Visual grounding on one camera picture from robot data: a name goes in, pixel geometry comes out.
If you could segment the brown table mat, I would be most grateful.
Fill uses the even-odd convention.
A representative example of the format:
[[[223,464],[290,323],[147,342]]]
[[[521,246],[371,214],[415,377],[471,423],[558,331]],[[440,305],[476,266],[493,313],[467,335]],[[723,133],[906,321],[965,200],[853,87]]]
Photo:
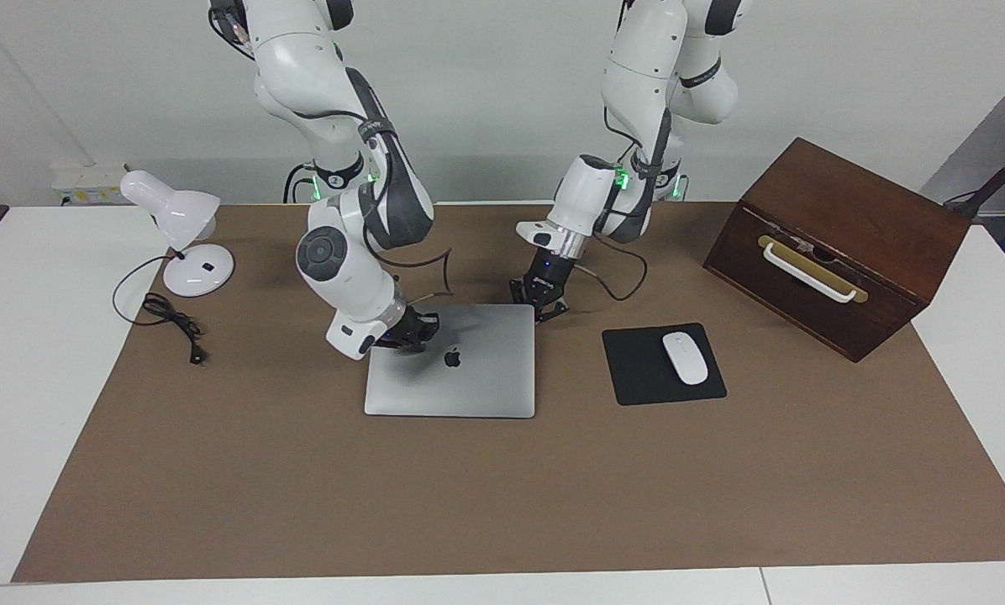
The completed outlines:
[[[630,302],[536,332],[529,420],[364,413],[292,260],[306,208],[228,206],[237,260],[131,329],[19,582],[1005,560],[1005,485],[912,329],[852,363],[705,271],[727,203],[656,208]],[[703,325],[725,398],[621,406],[602,332]]]

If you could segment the white power strip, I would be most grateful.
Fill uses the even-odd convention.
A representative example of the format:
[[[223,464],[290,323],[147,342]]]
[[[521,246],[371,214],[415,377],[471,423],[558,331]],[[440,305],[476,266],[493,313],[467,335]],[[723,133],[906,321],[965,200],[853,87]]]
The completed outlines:
[[[121,191],[124,164],[57,170],[50,190],[61,206],[123,206],[131,204]]]

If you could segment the dark brown wooden box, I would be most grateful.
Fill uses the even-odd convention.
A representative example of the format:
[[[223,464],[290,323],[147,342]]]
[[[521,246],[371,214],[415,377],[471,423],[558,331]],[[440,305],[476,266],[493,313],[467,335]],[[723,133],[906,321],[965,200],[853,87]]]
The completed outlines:
[[[730,212],[705,268],[840,353],[863,360],[935,298],[969,218],[795,139]],[[833,302],[764,260],[771,236],[868,292]]]

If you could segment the black stand pole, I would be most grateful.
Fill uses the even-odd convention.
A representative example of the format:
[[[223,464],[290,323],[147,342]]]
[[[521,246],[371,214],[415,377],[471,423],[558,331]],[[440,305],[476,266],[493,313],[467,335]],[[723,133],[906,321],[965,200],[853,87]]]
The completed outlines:
[[[945,200],[943,208],[955,212],[961,217],[973,219],[978,215],[983,204],[1003,187],[1005,187],[1005,165],[975,191],[965,192],[965,194]]]

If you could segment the white desk lamp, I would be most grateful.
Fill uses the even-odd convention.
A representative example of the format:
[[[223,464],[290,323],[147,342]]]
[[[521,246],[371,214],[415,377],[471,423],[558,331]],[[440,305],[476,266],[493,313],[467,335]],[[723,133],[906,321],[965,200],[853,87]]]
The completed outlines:
[[[163,271],[164,286],[179,297],[203,297],[217,291],[234,273],[229,249],[208,244],[217,227],[221,199],[206,192],[169,187],[145,170],[127,172],[121,193],[148,212],[173,252]]]

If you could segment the silver grey laptop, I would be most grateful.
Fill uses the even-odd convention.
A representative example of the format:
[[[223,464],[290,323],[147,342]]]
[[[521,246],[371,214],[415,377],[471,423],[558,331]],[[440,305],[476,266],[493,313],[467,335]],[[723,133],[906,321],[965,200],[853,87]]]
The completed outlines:
[[[423,352],[372,349],[368,416],[534,416],[532,306],[426,302],[419,310],[439,315],[439,332]]]

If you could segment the black mouse pad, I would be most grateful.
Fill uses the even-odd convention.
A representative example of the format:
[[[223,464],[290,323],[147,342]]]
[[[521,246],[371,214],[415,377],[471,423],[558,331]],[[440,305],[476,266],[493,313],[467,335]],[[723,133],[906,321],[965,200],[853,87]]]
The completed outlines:
[[[661,337],[672,332],[689,333],[701,348],[709,369],[702,384],[680,382],[661,344]],[[618,405],[710,401],[728,395],[702,324],[608,329],[602,332],[602,343]]]

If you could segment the white computer mouse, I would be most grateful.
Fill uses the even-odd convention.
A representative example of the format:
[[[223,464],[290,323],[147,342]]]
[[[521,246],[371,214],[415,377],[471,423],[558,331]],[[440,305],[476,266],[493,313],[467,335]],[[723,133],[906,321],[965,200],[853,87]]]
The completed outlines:
[[[664,334],[661,344],[680,382],[687,386],[697,386],[707,381],[708,364],[701,348],[689,333]]]

